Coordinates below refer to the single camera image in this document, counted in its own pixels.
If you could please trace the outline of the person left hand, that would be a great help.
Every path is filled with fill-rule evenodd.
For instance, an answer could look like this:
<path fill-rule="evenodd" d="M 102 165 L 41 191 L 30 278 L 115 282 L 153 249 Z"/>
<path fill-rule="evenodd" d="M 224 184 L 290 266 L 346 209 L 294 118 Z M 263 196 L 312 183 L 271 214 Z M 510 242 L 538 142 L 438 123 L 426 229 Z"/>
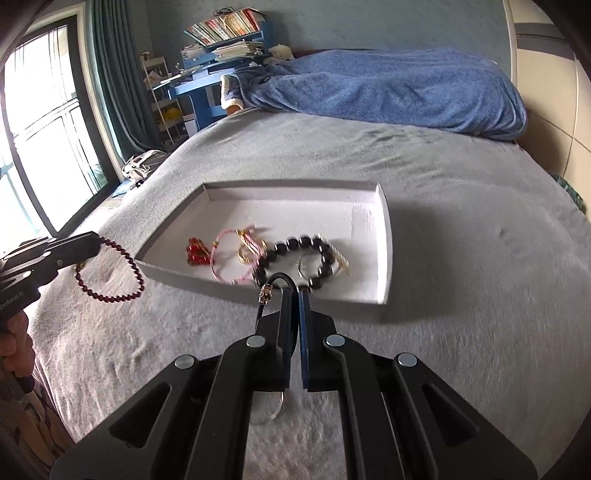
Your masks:
<path fill-rule="evenodd" d="M 35 351 L 28 326 L 28 316 L 21 311 L 6 322 L 7 330 L 1 333 L 3 366 L 17 378 L 29 377 L 34 369 Z"/>

